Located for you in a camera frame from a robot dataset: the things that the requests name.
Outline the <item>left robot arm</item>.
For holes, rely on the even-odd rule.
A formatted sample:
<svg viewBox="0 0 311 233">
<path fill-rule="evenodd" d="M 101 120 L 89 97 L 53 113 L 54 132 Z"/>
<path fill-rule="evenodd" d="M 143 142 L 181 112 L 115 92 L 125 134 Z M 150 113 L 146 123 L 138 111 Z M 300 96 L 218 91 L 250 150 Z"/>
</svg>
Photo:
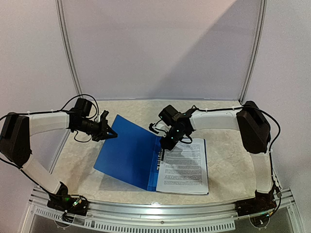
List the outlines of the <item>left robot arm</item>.
<svg viewBox="0 0 311 233">
<path fill-rule="evenodd" d="M 63 106 L 58 110 L 9 112 L 0 118 L 3 123 L 0 152 L 4 161 L 19 169 L 48 194 L 55 194 L 52 200 L 62 211 L 72 207 L 71 198 L 61 192 L 65 185 L 42 164 L 43 156 L 36 156 L 34 152 L 46 152 L 44 147 L 52 144 L 47 135 L 57 131 L 84 133 L 94 142 L 118 136 L 106 119 L 109 112 L 100 111 L 91 95 L 80 94 L 71 100 L 75 101 L 71 109 Z"/>
</svg>

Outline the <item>blue plastic folder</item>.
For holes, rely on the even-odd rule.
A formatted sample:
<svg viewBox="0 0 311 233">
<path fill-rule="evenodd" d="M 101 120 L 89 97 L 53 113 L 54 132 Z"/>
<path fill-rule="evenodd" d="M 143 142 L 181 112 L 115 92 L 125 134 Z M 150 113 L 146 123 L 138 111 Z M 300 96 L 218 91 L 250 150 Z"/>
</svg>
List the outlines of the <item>blue plastic folder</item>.
<svg viewBox="0 0 311 233">
<path fill-rule="evenodd" d="M 112 129 L 118 137 L 104 142 L 94 168 L 135 187 L 156 192 L 157 158 L 162 149 L 160 136 L 120 115 L 116 116 Z M 183 137 L 179 142 L 192 141 Z"/>
</svg>

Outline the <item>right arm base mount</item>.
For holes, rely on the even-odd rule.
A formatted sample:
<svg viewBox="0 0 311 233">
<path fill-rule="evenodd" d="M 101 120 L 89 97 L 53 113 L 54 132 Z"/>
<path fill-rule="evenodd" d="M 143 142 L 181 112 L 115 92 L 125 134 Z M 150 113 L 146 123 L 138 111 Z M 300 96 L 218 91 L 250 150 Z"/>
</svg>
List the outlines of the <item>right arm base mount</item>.
<svg viewBox="0 0 311 233">
<path fill-rule="evenodd" d="M 269 193 L 255 192 L 255 197 L 235 202 L 235 211 L 238 216 L 246 216 L 253 214 L 267 214 L 271 217 L 280 207 L 282 193 L 279 189 L 276 190 L 278 204 L 275 201 L 274 190 Z"/>
</svg>

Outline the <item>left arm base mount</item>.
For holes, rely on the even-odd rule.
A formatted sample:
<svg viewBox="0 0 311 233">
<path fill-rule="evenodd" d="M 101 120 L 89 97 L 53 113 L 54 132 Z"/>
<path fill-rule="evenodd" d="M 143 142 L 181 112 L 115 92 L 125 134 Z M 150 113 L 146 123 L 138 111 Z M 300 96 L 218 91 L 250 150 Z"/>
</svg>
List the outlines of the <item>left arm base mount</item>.
<svg viewBox="0 0 311 233">
<path fill-rule="evenodd" d="M 82 195 L 70 195 L 65 184 L 60 182 L 60 187 L 56 193 L 47 192 L 49 201 L 47 206 L 49 208 L 63 211 L 65 213 L 86 216 L 89 201 Z"/>
</svg>

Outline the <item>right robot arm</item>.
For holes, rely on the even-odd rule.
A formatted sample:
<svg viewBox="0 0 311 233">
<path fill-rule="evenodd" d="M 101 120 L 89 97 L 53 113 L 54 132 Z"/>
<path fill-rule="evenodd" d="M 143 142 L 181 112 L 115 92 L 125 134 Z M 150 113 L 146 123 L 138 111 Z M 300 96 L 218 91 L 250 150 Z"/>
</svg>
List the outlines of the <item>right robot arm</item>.
<svg viewBox="0 0 311 233">
<path fill-rule="evenodd" d="M 209 194 L 224 200 L 252 199 L 251 207 L 261 212 L 270 204 L 275 186 L 271 159 L 271 126 L 252 101 L 243 106 L 200 109 L 191 107 L 186 112 L 166 106 L 159 117 L 168 129 L 161 139 L 169 150 L 183 136 L 203 131 L 207 149 Z"/>
</svg>

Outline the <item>metal folder clip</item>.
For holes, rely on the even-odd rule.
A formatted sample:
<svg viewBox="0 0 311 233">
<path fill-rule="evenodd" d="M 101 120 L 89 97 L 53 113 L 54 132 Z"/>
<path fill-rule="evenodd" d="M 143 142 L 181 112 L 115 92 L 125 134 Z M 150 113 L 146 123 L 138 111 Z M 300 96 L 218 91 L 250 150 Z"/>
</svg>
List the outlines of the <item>metal folder clip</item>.
<svg viewBox="0 0 311 233">
<path fill-rule="evenodd" d="M 157 170 L 159 170 L 161 162 L 164 161 L 164 154 L 165 154 L 165 150 L 161 149 L 159 154 L 158 154 L 158 158 L 157 158 Z"/>
</svg>

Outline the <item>printed paper sheet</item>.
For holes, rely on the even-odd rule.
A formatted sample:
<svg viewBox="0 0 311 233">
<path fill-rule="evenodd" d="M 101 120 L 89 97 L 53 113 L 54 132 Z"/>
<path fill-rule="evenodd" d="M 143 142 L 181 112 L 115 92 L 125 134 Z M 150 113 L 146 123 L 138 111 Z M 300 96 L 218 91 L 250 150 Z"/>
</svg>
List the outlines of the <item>printed paper sheet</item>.
<svg viewBox="0 0 311 233">
<path fill-rule="evenodd" d="M 189 144 L 177 143 L 165 150 L 157 174 L 156 192 L 208 195 L 206 141 L 195 138 Z"/>
</svg>

